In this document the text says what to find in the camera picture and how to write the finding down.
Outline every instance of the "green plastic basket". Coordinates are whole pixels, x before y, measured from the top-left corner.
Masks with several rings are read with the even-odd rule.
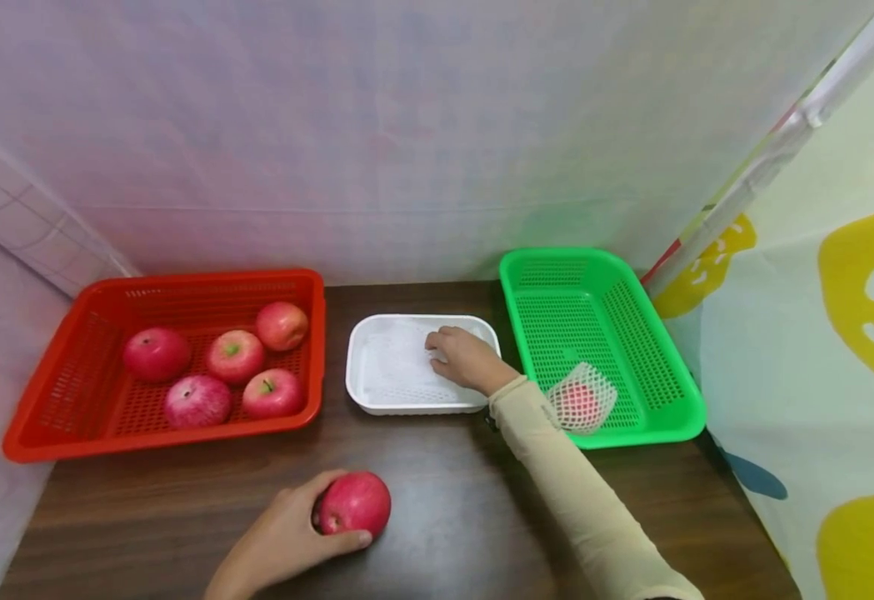
[[[580,448],[694,438],[707,406],[630,266],[592,247],[535,247],[500,263],[527,377],[544,392],[586,361],[611,380],[616,406]]]

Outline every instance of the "foam net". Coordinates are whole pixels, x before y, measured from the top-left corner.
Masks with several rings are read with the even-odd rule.
[[[616,388],[589,362],[580,362],[547,392],[562,428],[582,435],[600,428],[611,414],[616,398]]]

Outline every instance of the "white plastic tray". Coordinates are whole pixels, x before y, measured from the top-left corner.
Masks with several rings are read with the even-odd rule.
[[[347,391],[371,415],[475,413],[487,405],[479,392],[439,377],[430,367],[441,358],[423,347],[443,326],[466,329],[500,354],[493,327],[468,315],[374,315],[350,333]]]

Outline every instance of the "apple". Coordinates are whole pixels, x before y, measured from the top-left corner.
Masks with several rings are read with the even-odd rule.
[[[343,475],[318,500],[314,519],[324,535],[343,531],[369,531],[373,538],[390,520],[390,490],[367,470]]]
[[[257,315],[257,335],[264,346],[282,353],[300,345],[310,322],[303,310],[289,302],[274,302]]]
[[[144,329],[123,347],[123,365],[136,378],[151,383],[169,381],[190,364],[190,342],[165,327]]]
[[[264,360],[262,343],[242,329],[227,331],[207,350],[207,370],[226,383],[247,383],[259,373]]]
[[[568,431],[592,431],[600,414],[597,396],[588,386],[570,383],[559,390],[557,421]]]
[[[259,373],[243,389],[243,410],[252,418],[290,417],[305,405],[297,375],[283,368]]]
[[[173,429],[208,428],[227,421],[232,406],[226,383],[210,375],[190,375],[170,387],[163,414]]]

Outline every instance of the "blue shape print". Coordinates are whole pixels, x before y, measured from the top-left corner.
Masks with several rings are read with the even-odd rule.
[[[777,479],[777,475],[769,472],[764,467],[747,461],[745,458],[730,454],[727,450],[722,450],[722,452],[723,456],[727,457],[727,462],[731,464],[737,479],[740,480],[740,485],[753,493],[760,493],[768,498],[775,500],[787,499],[789,495],[787,488],[783,485],[783,481]]]

